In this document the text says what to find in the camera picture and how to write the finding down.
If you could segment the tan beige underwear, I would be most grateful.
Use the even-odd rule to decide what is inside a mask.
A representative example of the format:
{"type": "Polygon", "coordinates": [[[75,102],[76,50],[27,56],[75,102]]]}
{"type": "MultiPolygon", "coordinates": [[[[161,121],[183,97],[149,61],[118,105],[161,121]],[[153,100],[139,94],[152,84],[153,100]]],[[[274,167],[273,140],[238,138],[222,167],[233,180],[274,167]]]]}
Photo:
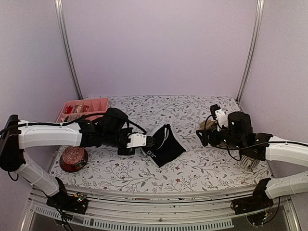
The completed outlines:
{"type": "Polygon", "coordinates": [[[217,129],[217,121],[215,120],[208,120],[208,121],[203,121],[199,125],[200,130],[215,130],[217,129]]]}

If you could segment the black white-striped underwear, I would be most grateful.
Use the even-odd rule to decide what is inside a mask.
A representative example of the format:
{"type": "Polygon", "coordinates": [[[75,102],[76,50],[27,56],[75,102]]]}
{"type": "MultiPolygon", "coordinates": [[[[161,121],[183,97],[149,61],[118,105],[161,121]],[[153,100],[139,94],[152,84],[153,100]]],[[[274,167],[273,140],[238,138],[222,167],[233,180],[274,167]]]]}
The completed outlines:
{"type": "Polygon", "coordinates": [[[171,124],[156,127],[150,136],[154,138],[154,146],[142,147],[141,153],[157,167],[164,166],[189,150],[171,124]]]}

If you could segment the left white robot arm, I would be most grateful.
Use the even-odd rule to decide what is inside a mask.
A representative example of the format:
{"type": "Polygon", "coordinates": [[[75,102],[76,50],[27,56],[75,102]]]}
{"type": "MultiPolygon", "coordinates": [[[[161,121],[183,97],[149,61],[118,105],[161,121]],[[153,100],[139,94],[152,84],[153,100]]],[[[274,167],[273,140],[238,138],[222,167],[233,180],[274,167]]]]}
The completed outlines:
{"type": "Polygon", "coordinates": [[[146,145],[146,135],[134,133],[128,116],[116,108],[97,113],[90,121],[84,115],[70,122],[49,123],[19,120],[11,115],[0,132],[0,167],[14,172],[30,184],[40,188],[61,208],[71,205],[62,181],[48,174],[36,164],[25,149],[39,146],[67,145],[73,147],[116,147],[120,154],[134,154],[135,148],[146,145]]]}

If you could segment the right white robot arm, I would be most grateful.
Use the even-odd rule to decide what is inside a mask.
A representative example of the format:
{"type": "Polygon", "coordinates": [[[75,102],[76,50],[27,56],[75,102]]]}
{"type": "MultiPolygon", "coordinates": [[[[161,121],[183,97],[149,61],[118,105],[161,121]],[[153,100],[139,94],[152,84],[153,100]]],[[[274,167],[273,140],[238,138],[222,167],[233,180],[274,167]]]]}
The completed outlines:
{"type": "MultiPolygon", "coordinates": [[[[268,133],[254,133],[249,114],[238,111],[226,115],[222,110],[211,114],[214,127],[197,130],[204,147],[222,149],[239,154],[243,168],[250,169],[260,161],[280,161],[300,166],[308,165],[308,145],[290,141],[268,133]]],[[[262,179],[249,198],[249,206],[259,210],[270,199],[304,193],[308,190],[308,173],[302,172],[283,178],[262,179]]]]}

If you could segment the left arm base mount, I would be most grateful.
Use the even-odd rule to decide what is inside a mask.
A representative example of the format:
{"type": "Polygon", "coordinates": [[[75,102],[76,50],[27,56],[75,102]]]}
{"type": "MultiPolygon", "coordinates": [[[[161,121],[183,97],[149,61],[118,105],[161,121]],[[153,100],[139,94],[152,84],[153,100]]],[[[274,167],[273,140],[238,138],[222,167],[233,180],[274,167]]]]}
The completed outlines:
{"type": "Polygon", "coordinates": [[[60,211],[69,211],[78,214],[85,214],[89,201],[85,194],[75,193],[69,195],[63,182],[56,177],[59,184],[59,191],[53,196],[47,196],[46,205],[59,209],[60,211]]]}

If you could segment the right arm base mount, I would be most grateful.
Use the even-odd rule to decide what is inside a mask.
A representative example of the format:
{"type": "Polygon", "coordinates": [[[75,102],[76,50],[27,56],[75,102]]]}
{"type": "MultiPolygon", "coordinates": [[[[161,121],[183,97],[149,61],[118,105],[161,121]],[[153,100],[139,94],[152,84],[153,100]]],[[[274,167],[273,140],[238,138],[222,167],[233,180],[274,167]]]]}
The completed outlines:
{"type": "Polygon", "coordinates": [[[265,193],[270,180],[271,178],[262,179],[256,185],[251,196],[232,200],[231,209],[235,214],[249,213],[273,206],[273,199],[268,198],[265,193]]]}

